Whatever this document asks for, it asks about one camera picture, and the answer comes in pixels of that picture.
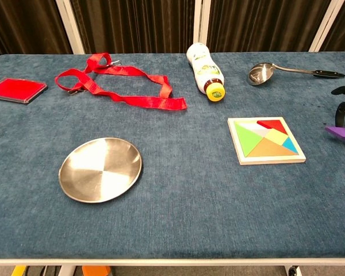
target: wooden puzzle frame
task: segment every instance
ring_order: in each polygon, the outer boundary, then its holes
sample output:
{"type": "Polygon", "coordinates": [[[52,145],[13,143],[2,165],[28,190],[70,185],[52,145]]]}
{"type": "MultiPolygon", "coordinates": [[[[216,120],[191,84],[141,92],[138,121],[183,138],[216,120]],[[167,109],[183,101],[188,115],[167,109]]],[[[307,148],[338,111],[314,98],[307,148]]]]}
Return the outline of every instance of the wooden puzzle frame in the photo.
{"type": "Polygon", "coordinates": [[[237,158],[241,165],[256,165],[256,164],[280,164],[280,163],[302,163],[305,162],[306,158],[301,150],[299,144],[294,138],[288,125],[286,124],[283,117],[255,117],[255,118],[229,118],[228,125],[235,146],[237,158]],[[246,157],[244,155],[242,145],[240,144],[239,136],[235,127],[235,123],[239,122],[254,122],[254,121],[268,121],[268,120],[279,120],[285,129],[288,137],[293,143],[298,155],[282,155],[282,156],[261,156],[261,157],[246,157]]]}

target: brown curtain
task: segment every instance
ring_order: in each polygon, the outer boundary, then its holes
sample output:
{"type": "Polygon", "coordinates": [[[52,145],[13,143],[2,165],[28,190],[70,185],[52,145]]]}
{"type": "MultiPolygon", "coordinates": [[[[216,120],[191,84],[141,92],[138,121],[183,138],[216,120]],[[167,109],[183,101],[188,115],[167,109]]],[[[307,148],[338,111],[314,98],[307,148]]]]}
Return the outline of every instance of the brown curtain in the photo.
{"type": "Polygon", "coordinates": [[[331,0],[212,0],[212,52],[308,51],[331,0]]]}
{"type": "Polygon", "coordinates": [[[0,0],[4,53],[72,53],[54,0],[0,0]]]}
{"type": "Polygon", "coordinates": [[[345,51],[345,2],[322,44],[321,51],[345,51]]]}
{"type": "Polygon", "coordinates": [[[177,53],[193,43],[194,0],[71,0],[88,53],[177,53]]]}

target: metal spoon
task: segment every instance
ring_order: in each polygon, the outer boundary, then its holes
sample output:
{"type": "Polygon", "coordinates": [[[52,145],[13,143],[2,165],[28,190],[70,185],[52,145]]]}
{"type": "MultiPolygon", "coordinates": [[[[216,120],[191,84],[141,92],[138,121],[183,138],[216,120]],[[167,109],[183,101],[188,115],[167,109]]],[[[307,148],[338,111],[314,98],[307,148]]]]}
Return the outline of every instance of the metal spoon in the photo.
{"type": "Polygon", "coordinates": [[[249,71],[249,82],[251,85],[261,85],[262,83],[267,82],[273,75],[274,70],[280,69],[282,71],[287,72],[295,72],[295,73],[303,73],[303,74],[311,74],[313,76],[317,76],[319,78],[344,78],[344,74],[340,74],[337,72],[331,71],[323,71],[323,70],[316,70],[316,71],[308,71],[308,70],[299,70],[299,69],[291,69],[276,65],[274,63],[258,63],[254,65],[251,71],[249,71]]]}

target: stainless steel plate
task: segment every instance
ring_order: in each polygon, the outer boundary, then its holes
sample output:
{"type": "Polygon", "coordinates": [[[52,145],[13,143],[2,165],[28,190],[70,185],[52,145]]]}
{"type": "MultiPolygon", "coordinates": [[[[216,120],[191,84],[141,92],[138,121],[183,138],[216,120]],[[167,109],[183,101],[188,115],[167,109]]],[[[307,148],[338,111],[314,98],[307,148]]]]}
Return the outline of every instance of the stainless steel plate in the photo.
{"type": "Polygon", "coordinates": [[[86,203],[111,200],[126,192],[142,168],[138,149],[118,138],[89,141],[66,157],[59,170],[67,196],[86,203]]]}

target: white table edge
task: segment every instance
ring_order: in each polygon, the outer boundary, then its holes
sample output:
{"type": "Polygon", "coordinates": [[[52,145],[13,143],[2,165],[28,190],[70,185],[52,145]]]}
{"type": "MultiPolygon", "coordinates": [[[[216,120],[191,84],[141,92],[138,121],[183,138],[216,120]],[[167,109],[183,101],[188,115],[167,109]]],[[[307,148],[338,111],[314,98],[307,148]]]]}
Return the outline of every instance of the white table edge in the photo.
{"type": "Polygon", "coordinates": [[[263,259],[0,259],[0,266],[345,266],[345,258],[263,259]]]}

